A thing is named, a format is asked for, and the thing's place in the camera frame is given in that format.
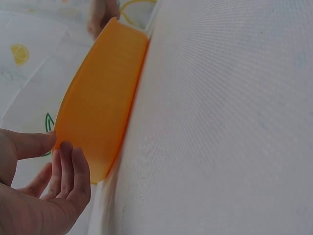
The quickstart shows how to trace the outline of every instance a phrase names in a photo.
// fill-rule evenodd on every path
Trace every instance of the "white fabric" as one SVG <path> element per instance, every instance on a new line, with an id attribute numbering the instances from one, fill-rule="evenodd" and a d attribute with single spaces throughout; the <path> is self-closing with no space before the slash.
<path id="1" fill-rule="evenodd" d="M 311 0 L 164 0 L 103 231 L 312 234 L 312 64 Z"/>

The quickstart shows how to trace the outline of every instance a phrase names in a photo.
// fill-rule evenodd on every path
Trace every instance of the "lemon print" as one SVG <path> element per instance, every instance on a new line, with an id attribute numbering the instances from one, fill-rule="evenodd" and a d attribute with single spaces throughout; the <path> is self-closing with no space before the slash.
<path id="1" fill-rule="evenodd" d="M 13 54 L 16 66 L 22 66 L 29 58 L 29 52 L 22 44 L 13 44 L 11 46 L 11 52 Z"/>

